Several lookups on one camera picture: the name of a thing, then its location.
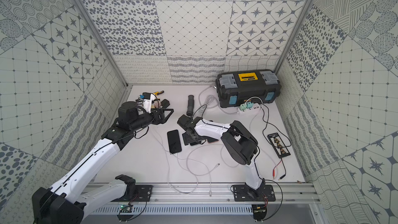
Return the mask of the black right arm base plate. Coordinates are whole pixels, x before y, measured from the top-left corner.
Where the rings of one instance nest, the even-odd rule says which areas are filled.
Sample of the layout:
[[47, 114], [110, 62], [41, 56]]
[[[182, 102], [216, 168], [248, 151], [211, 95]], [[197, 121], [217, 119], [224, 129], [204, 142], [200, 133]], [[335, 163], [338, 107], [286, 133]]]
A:
[[246, 184], [232, 185], [230, 191], [235, 202], [275, 202], [276, 197], [272, 185], [262, 184], [258, 189], [252, 189]]

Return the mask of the white charging cable pink phone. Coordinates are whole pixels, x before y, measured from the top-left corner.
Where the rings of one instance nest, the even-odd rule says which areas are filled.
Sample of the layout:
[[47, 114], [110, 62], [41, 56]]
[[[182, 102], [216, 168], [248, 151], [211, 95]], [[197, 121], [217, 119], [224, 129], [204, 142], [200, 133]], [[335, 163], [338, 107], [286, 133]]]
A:
[[227, 149], [225, 148], [225, 146], [221, 146], [220, 149], [220, 157], [221, 157], [221, 161], [223, 162], [223, 164], [225, 166], [227, 166], [228, 168], [246, 168], [247, 166], [241, 165], [238, 162], [236, 162], [228, 153]]

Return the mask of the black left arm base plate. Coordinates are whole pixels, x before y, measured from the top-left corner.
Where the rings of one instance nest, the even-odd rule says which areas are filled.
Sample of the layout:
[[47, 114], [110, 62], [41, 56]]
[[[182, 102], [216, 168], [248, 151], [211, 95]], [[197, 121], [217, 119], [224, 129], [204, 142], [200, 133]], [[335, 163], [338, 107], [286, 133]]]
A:
[[152, 190], [153, 185], [127, 185], [124, 195], [113, 202], [149, 202]]

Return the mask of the pink case phone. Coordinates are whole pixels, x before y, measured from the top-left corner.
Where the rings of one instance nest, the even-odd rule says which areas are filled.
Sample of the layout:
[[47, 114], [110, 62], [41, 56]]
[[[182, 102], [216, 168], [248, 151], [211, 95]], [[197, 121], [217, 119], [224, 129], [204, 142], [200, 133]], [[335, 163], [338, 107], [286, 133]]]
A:
[[219, 140], [218, 140], [218, 139], [215, 139], [215, 138], [207, 137], [207, 142], [208, 142], [209, 144], [214, 143], [214, 142], [217, 142], [217, 141], [219, 141]]

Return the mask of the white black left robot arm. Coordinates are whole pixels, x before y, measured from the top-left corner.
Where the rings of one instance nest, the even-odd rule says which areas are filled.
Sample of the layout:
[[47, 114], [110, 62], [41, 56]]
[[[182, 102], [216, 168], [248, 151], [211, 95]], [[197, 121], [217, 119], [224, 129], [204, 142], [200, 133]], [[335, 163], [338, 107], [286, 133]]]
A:
[[114, 201], [131, 201], [139, 196], [136, 181], [121, 174], [87, 194], [91, 179], [117, 155], [139, 130], [151, 124], [164, 124], [169, 115], [165, 109], [148, 109], [128, 101], [118, 109], [113, 125], [101, 136], [89, 153], [64, 177], [49, 188], [40, 187], [32, 196], [34, 223], [79, 224], [98, 208]]

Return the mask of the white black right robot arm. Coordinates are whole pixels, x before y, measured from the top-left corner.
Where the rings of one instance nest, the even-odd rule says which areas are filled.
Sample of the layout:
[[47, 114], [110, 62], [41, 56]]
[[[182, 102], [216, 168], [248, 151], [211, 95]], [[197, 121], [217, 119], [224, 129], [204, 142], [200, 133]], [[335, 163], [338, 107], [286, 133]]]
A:
[[182, 115], [177, 124], [193, 139], [211, 138], [222, 141], [235, 162], [245, 168], [245, 184], [257, 190], [263, 183], [255, 164], [259, 153], [258, 141], [239, 121], [231, 124], [215, 123], [202, 117], [191, 118]]

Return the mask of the white charging cable blue phone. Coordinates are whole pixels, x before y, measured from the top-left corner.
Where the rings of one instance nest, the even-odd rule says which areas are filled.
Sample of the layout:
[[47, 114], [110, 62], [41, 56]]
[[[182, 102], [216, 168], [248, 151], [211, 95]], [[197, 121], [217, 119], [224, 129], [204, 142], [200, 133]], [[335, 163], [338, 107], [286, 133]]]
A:
[[[152, 138], [154, 138], [156, 143], [159, 144], [160, 148], [164, 152], [167, 164], [166, 183], [171, 188], [171, 190], [179, 195], [192, 195], [198, 191], [201, 183], [201, 177], [207, 176], [209, 179], [207, 195], [209, 197], [213, 196], [211, 173], [219, 166], [219, 164], [216, 164], [211, 169], [204, 162], [189, 158], [189, 156], [180, 158], [178, 154], [171, 154], [169, 152], [169, 150], [165, 147], [162, 137], [157, 131], [149, 131], [149, 134]], [[202, 165], [205, 169], [205, 172], [193, 172], [189, 168], [189, 162], [194, 162], [198, 165]]]

